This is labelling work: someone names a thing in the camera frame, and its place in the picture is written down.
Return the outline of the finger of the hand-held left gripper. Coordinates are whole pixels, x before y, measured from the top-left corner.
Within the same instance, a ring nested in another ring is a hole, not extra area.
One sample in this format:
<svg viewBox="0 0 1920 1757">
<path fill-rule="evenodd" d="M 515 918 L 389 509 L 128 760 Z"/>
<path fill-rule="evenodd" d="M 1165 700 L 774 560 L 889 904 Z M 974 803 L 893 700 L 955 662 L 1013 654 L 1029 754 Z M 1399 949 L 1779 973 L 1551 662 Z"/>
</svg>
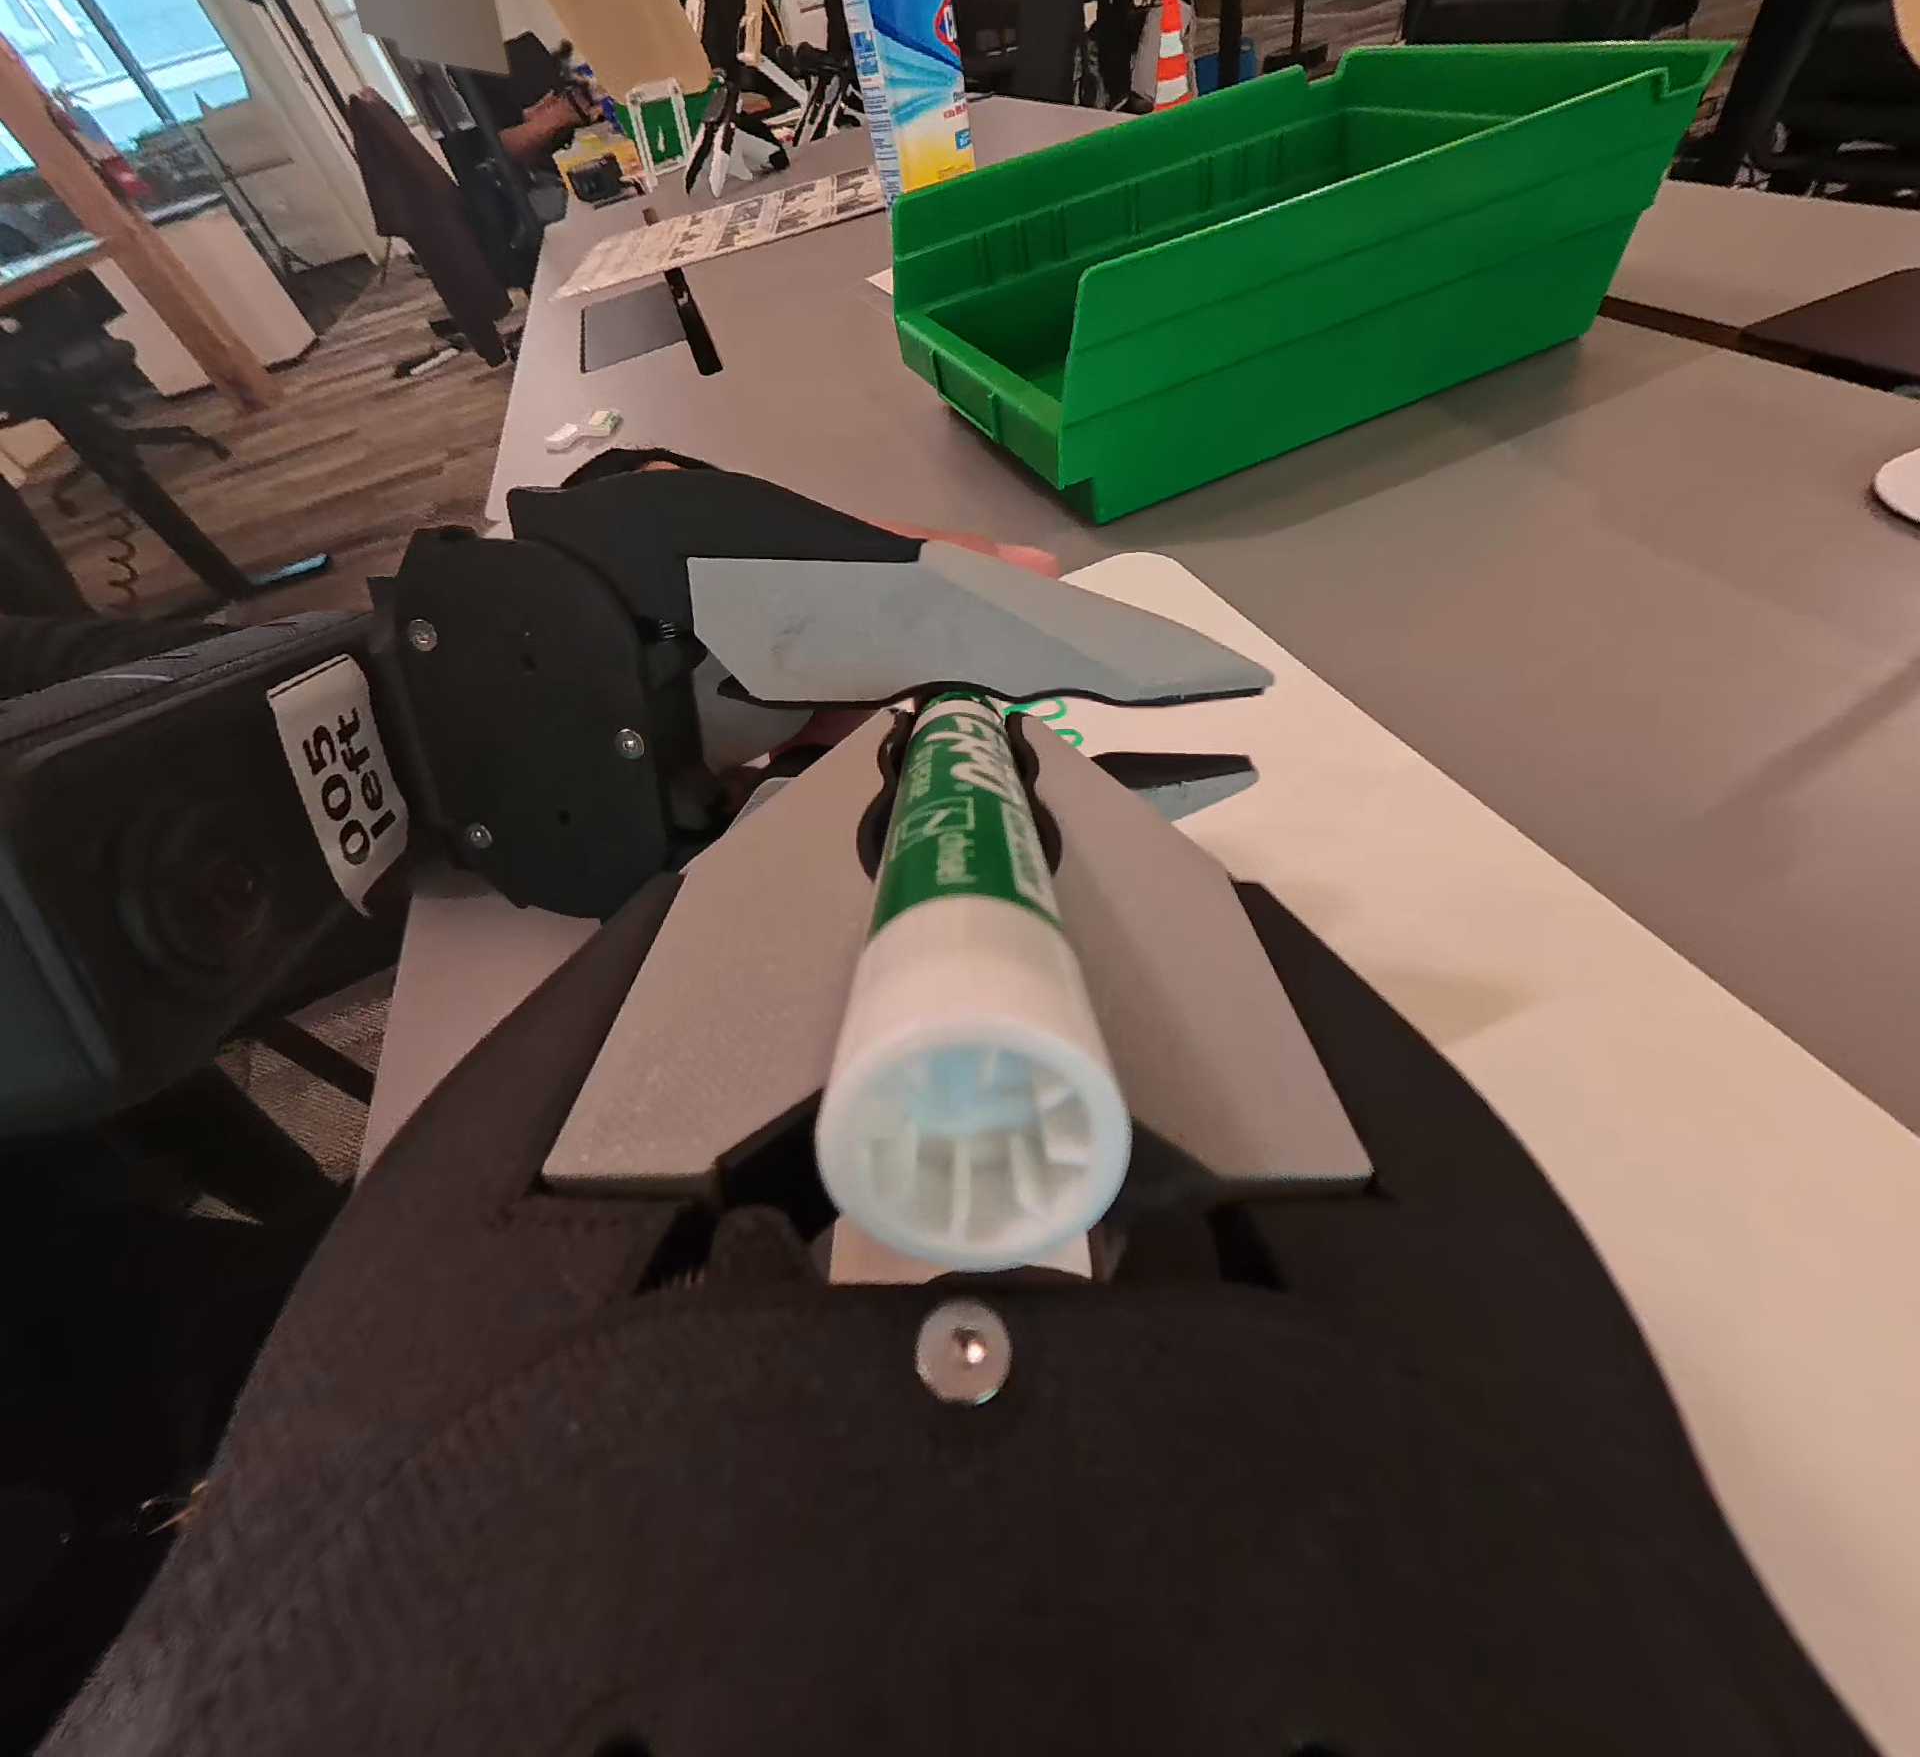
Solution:
<svg viewBox="0 0 1920 1757">
<path fill-rule="evenodd" d="M 1254 786 L 1256 764 L 1230 753 L 1118 753 L 1113 779 L 1180 821 Z"/>
<path fill-rule="evenodd" d="M 693 557 L 689 584 L 698 639 L 763 705 L 877 706 L 948 685 L 1165 706 L 1272 683 L 1180 621 L 958 545 L 909 562 Z"/>
</svg>

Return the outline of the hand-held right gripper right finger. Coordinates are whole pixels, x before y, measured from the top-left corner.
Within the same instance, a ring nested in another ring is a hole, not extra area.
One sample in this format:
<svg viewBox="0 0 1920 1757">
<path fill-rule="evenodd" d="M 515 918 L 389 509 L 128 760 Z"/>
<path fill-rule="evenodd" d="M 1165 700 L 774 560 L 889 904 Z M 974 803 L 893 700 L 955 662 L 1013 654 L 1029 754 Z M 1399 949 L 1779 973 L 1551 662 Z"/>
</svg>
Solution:
<svg viewBox="0 0 1920 1757">
<path fill-rule="evenodd" d="M 1228 1191 L 1362 1188 L 1341 1107 L 1227 867 L 1043 725 L 1021 720 L 1055 894 L 1139 1136 Z"/>
</svg>

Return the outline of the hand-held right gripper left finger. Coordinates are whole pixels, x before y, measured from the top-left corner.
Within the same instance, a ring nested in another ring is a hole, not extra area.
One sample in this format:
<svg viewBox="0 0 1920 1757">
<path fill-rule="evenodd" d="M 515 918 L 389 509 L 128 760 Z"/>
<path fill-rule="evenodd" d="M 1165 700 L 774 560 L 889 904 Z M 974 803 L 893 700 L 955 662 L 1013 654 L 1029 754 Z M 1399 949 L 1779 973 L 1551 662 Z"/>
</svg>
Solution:
<svg viewBox="0 0 1920 1757">
<path fill-rule="evenodd" d="M 865 719 L 687 866 L 542 1164 L 550 1186 L 697 1186 L 822 1091 L 872 913 L 858 829 L 895 719 Z"/>
</svg>

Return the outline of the green dry erase marker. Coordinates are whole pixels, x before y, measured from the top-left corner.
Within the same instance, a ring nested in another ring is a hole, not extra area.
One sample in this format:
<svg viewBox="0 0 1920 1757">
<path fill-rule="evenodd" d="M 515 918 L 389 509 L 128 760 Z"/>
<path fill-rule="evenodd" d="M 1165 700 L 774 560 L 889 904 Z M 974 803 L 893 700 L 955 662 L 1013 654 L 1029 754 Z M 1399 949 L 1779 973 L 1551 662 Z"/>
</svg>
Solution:
<svg viewBox="0 0 1920 1757">
<path fill-rule="evenodd" d="M 838 1212 L 923 1264 L 1043 1264 L 1118 1199 L 1134 1119 L 1006 714 L 911 719 L 816 1129 Z"/>
</svg>

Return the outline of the white whiteboard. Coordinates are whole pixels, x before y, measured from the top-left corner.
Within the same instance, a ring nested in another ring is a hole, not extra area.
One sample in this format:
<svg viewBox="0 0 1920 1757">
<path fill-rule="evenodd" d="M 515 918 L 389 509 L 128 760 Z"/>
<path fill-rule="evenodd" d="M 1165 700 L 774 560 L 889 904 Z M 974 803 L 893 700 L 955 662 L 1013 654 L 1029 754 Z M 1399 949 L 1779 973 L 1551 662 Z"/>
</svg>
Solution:
<svg viewBox="0 0 1920 1757">
<path fill-rule="evenodd" d="M 1179 560 L 1070 579 L 1271 669 L 1070 700 L 1092 753 L 1249 757 L 1185 821 L 1487 1099 L 1621 1291 L 1775 1603 L 1884 1754 L 1919 1747 L 1919 1144 Z"/>
</svg>

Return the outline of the person's left hand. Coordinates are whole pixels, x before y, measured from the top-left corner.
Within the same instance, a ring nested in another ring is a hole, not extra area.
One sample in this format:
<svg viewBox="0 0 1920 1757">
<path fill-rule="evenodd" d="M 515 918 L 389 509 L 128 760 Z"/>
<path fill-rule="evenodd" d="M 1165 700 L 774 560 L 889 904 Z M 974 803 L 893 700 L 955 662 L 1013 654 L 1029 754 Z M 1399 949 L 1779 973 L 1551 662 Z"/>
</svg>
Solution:
<svg viewBox="0 0 1920 1757">
<path fill-rule="evenodd" d="M 993 539 L 963 533 L 963 530 L 940 530 L 925 528 L 904 523 L 873 523 L 873 528 L 885 533 L 901 545 L 916 547 L 916 558 L 925 557 L 929 550 L 946 549 L 946 550 L 966 550 L 971 552 L 968 562 L 999 562 L 1003 568 L 1018 568 L 1029 575 L 1045 577 L 1060 582 L 1064 577 L 1061 558 L 1040 547 L 1032 545 L 1001 545 Z"/>
</svg>

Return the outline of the green plastic bin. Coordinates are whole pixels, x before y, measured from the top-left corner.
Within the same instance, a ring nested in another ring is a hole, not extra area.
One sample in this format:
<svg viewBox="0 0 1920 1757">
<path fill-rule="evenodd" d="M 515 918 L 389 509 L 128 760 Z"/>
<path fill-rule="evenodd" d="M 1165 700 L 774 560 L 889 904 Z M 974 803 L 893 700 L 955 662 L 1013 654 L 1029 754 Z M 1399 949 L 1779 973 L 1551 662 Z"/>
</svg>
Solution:
<svg viewBox="0 0 1920 1757">
<path fill-rule="evenodd" d="M 1095 525 L 1585 334 L 1731 46 L 1395 45 L 891 210 L 900 353 Z"/>
</svg>

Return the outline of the printed tag paper sheet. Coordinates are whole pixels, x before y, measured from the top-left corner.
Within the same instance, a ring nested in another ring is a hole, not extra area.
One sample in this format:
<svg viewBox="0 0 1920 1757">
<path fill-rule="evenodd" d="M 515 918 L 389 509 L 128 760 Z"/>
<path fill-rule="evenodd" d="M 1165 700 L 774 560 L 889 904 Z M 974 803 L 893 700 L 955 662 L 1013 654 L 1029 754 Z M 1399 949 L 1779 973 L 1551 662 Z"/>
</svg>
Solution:
<svg viewBox="0 0 1920 1757">
<path fill-rule="evenodd" d="M 753 199 L 716 204 L 655 227 L 612 235 L 589 250 L 561 284 L 558 296 L 596 296 L 714 257 L 735 257 L 832 230 L 885 208 L 884 183 L 873 167 L 781 185 Z"/>
</svg>

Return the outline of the dark jacket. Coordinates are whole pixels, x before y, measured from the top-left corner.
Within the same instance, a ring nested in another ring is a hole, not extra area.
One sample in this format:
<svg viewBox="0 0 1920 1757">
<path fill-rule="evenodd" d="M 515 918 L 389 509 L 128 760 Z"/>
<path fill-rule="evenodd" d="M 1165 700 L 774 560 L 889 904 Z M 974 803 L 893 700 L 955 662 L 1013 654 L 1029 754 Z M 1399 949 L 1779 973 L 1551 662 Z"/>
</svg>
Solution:
<svg viewBox="0 0 1920 1757">
<path fill-rule="evenodd" d="M 470 228 L 453 174 L 378 91 L 354 92 L 347 122 L 376 233 L 411 250 L 483 364 L 505 366 L 510 352 L 500 325 L 510 293 Z"/>
</svg>

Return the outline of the white blue wipes canister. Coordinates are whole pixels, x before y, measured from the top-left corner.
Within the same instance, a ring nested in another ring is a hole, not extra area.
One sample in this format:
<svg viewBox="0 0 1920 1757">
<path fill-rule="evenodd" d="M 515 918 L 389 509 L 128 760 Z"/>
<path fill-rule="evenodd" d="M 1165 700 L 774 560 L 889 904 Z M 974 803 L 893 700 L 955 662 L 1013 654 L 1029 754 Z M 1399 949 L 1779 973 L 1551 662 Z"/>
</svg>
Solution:
<svg viewBox="0 0 1920 1757">
<path fill-rule="evenodd" d="M 844 0 L 851 58 L 888 205 L 974 167 L 953 0 Z"/>
</svg>

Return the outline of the beige board on green stand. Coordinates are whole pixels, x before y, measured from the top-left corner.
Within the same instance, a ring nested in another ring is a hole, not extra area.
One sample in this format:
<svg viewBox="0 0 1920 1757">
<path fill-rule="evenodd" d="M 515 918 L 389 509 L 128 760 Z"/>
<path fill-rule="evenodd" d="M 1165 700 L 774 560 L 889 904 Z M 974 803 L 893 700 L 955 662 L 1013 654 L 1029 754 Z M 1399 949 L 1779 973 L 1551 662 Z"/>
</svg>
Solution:
<svg viewBox="0 0 1920 1757">
<path fill-rule="evenodd" d="M 670 167 L 687 167 L 695 151 L 695 108 L 709 94 L 714 78 L 709 50 L 685 0 L 547 0 L 563 24 L 563 35 L 585 56 L 599 86 L 630 105 L 631 94 L 667 103 L 666 85 L 675 85 L 683 115 L 667 122 L 677 129 L 679 156 Z"/>
</svg>

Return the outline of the wooden post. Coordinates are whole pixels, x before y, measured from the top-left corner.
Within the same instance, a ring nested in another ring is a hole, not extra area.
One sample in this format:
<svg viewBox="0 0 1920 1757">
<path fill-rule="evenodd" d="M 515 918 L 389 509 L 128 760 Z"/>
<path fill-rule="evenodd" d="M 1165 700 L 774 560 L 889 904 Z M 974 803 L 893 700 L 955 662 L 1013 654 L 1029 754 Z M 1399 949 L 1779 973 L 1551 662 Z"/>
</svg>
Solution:
<svg viewBox="0 0 1920 1757">
<path fill-rule="evenodd" d="M 100 240 L 104 255 L 123 269 L 212 387 L 253 416 L 276 405 L 279 387 L 264 364 L 152 220 L 109 185 L 100 163 L 61 125 L 50 94 L 10 43 L 2 45 L 2 122 L 45 183 Z"/>
</svg>

